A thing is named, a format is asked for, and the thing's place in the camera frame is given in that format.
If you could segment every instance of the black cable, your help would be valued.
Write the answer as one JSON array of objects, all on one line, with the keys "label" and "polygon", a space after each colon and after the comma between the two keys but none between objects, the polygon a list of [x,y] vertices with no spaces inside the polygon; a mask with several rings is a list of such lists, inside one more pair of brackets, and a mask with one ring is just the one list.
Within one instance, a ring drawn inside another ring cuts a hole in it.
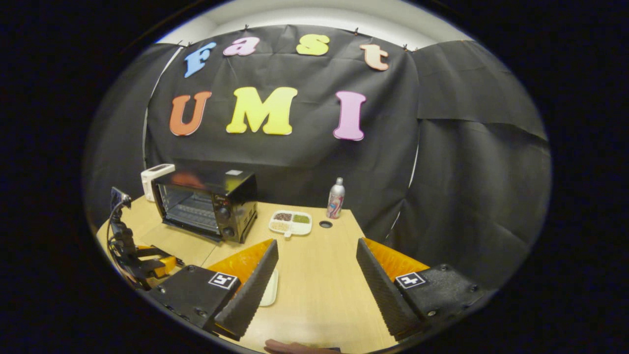
[{"label": "black cable", "polygon": [[126,271],[123,272],[122,268],[120,267],[120,265],[118,264],[118,260],[116,259],[116,257],[114,257],[113,253],[111,252],[111,248],[113,247],[111,245],[111,239],[109,238],[109,228],[111,227],[111,218],[114,216],[114,214],[122,207],[123,205],[123,201],[121,201],[120,203],[118,203],[114,209],[111,210],[111,214],[109,215],[109,219],[107,222],[107,233],[105,235],[105,240],[106,240],[106,247],[107,247],[107,253],[109,254],[109,256],[111,257],[111,260],[113,261],[114,265],[116,266],[116,269],[118,269],[118,271],[127,279],[129,279],[129,281],[131,283],[133,283],[133,285],[135,285],[135,281],[131,280],[129,278],[129,276],[125,275],[125,273],[127,273]]}]

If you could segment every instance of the foam letter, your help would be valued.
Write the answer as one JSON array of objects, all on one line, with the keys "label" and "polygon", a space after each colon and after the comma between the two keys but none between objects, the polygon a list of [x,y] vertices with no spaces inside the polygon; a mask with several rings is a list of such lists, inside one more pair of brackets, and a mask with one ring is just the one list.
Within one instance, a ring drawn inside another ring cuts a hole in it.
[{"label": "foam letter", "polygon": [[264,104],[255,88],[239,88],[234,91],[237,97],[234,116],[227,125],[228,133],[244,133],[247,130],[245,115],[252,132],[257,132],[264,119],[269,116],[262,130],[266,134],[288,135],[292,127],[288,124],[292,98],[297,96],[294,88],[276,88]]},{"label": "foam letter", "polygon": [[178,136],[190,135],[194,133],[201,125],[203,119],[203,110],[205,109],[205,101],[212,95],[212,92],[202,91],[194,95],[194,113],[192,120],[184,124],[184,108],[186,102],[190,100],[189,95],[175,97],[172,100],[172,113],[170,114],[170,131]]},{"label": "foam letter", "polygon": [[341,115],[332,135],[337,139],[362,140],[365,134],[360,130],[360,106],[367,98],[351,91],[339,91],[337,97],[341,100]]},{"label": "foam letter", "polygon": [[191,53],[186,57],[186,62],[188,63],[188,71],[184,77],[189,77],[195,72],[201,70],[205,66],[204,61],[209,58],[209,50],[216,46],[216,42],[211,42],[209,44],[204,45],[196,52]]},{"label": "foam letter", "polygon": [[258,45],[260,39],[258,37],[245,37],[233,41],[230,47],[225,48],[223,55],[231,57],[232,55],[249,55],[255,52],[255,46]]},{"label": "foam letter", "polygon": [[325,43],[330,42],[330,38],[324,35],[305,35],[299,39],[297,53],[305,55],[323,55],[328,52]]},{"label": "foam letter", "polygon": [[365,50],[365,62],[368,66],[373,67],[376,70],[385,71],[389,68],[389,64],[385,64],[380,61],[380,56],[388,57],[389,53],[384,50],[380,50],[380,46],[377,44],[363,44],[360,49]]}]

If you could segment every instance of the white divided plate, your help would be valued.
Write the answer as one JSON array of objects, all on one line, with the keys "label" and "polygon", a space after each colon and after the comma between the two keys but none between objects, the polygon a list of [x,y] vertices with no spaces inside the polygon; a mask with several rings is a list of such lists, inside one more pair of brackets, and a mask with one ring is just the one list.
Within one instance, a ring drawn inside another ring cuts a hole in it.
[{"label": "white divided plate", "polygon": [[[275,220],[275,216],[279,213],[291,214],[291,221]],[[308,217],[308,220],[310,220],[310,222],[307,224],[304,222],[293,222],[292,221],[293,215],[302,215],[302,216]],[[287,225],[287,230],[282,230],[282,229],[273,227],[274,222],[279,222],[281,224]],[[291,237],[291,235],[308,234],[310,233],[312,228],[313,228],[313,218],[312,216],[310,216],[310,214],[307,214],[307,213],[291,212],[288,210],[278,210],[273,213],[273,216],[271,217],[271,220],[269,221],[269,229],[275,232],[283,233],[284,237],[286,238]]]},{"label": "white divided plate", "polygon": [[269,278],[269,282],[267,283],[267,288],[264,290],[264,295],[262,296],[262,300],[260,301],[260,306],[270,306],[275,302],[275,297],[277,295],[277,277],[279,276],[277,269],[273,270],[273,274]]}]

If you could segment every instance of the yellow letter m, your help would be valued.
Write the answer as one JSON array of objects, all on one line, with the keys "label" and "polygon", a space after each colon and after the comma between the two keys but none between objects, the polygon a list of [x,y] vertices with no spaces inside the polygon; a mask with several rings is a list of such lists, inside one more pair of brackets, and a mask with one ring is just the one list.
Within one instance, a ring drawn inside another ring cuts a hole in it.
[{"label": "yellow letter m", "polygon": [[266,134],[288,135],[292,127],[288,124],[288,116],[291,111],[292,98],[297,96],[294,88],[276,88],[264,103],[255,88],[239,88],[234,91],[237,97],[234,116],[227,125],[229,133],[244,133],[247,131],[245,116],[252,132],[257,132],[264,119],[269,116],[267,123],[262,127]]}]

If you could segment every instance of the brown object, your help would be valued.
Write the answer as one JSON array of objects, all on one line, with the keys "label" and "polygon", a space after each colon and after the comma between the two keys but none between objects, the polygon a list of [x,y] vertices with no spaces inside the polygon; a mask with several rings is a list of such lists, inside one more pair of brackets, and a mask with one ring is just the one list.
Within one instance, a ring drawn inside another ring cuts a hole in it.
[{"label": "brown object", "polygon": [[273,218],[275,220],[291,221],[292,215],[288,213],[277,213]]},{"label": "brown object", "polygon": [[414,260],[403,253],[397,252],[393,248],[389,248],[368,238],[365,238],[364,240],[367,247],[369,247],[369,250],[374,254],[374,257],[376,257],[378,263],[380,263],[392,282],[395,282],[395,278],[400,275],[430,268],[420,261]]}]

